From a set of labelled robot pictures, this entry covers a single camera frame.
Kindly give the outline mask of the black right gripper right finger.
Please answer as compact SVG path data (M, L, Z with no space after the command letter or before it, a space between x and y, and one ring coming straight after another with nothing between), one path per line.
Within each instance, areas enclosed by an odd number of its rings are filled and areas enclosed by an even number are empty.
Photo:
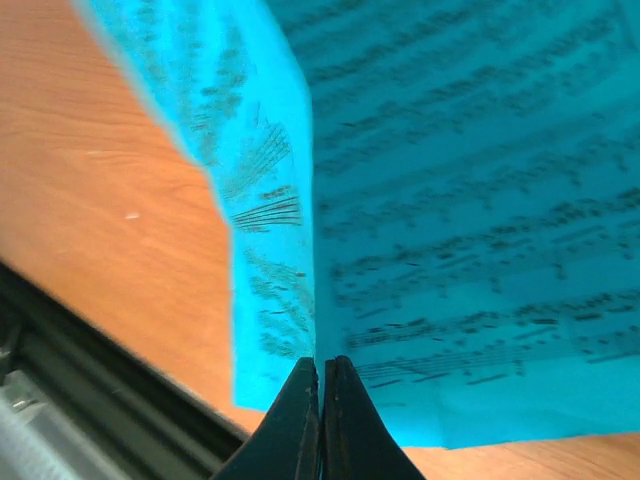
M351 360L325 362L321 477L423 480L385 427Z

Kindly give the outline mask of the blue sheet music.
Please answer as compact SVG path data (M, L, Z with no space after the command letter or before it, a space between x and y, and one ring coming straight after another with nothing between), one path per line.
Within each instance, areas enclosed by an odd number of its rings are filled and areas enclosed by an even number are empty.
M231 235L236 405L351 359L395 440L639 428L635 1L81 1Z

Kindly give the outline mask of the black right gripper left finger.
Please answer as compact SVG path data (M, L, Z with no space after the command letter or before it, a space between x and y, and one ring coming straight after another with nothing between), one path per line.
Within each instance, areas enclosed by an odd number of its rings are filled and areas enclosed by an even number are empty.
M262 422L213 480L316 480L320 467L318 375L297 361Z

